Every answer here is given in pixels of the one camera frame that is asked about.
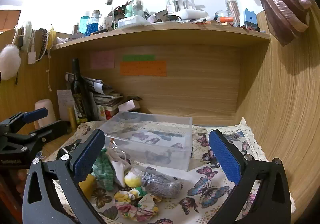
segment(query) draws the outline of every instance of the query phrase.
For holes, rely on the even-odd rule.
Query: wooden shelf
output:
[[[269,34],[242,28],[165,22],[116,29],[111,32],[79,38],[58,44],[52,50],[63,48],[67,51],[76,48],[77,50],[98,51],[129,46],[174,44],[244,47],[269,41]]]

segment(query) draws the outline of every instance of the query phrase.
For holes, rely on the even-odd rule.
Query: blue clamp handle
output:
[[[26,124],[42,119],[48,115],[46,108],[37,109],[35,111],[27,112],[23,115],[22,121]]]

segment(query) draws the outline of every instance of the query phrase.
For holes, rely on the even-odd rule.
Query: paper note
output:
[[[57,90],[59,114],[63,121],[70,121],[68,106],[73,107],[73,96],[71,90]]]
[[[120,74],[167,76],[167,61],[120,62]]]
[[[90,52],[91,70],[110,69],[115,67],[113,51]]]
[[[123,62],[137,62],[137,61],[154,61],[154,54],[127,54],[122,57]]]

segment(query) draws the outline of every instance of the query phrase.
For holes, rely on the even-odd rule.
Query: small box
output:
[[[192,117],[122,111],[99,127],[105,146],[114,138],[130,159],[188,170],[192,150]]]
[[[140,108],[140,104],[138,101],[129,100],[118,106],[119,111],[133,111]]]

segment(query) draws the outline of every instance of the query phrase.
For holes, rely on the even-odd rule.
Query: orange cap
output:
[[[221,23],[233,22],[233,17],[220,17],[220,22]]]

